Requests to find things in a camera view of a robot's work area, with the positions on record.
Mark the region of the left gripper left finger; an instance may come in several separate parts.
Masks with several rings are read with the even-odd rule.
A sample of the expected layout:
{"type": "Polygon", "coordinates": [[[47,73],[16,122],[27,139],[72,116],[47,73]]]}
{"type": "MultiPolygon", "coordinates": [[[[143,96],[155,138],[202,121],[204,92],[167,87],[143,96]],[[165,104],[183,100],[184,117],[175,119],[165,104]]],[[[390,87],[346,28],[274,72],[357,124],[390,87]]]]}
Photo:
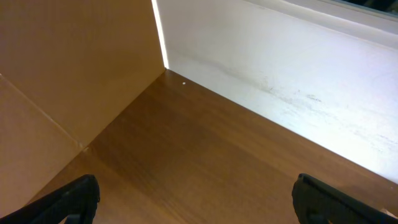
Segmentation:
{"type": "Polygon", "coordinates": [[[92,224],[100,202],[96,177],[85,174],[1,218],[1,224],[92,224]]]}

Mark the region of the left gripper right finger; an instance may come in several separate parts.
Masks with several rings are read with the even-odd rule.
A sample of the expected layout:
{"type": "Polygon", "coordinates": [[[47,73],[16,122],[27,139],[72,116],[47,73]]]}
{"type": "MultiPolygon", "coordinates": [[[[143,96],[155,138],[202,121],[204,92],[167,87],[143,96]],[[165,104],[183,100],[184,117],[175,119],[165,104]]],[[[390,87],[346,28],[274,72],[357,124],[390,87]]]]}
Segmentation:
{"type": "Polygon", "coordinates": [[[329,186],[299,174],[292,189],[295,214],[301,224],[397,224],[397,218],[329,186]]]}

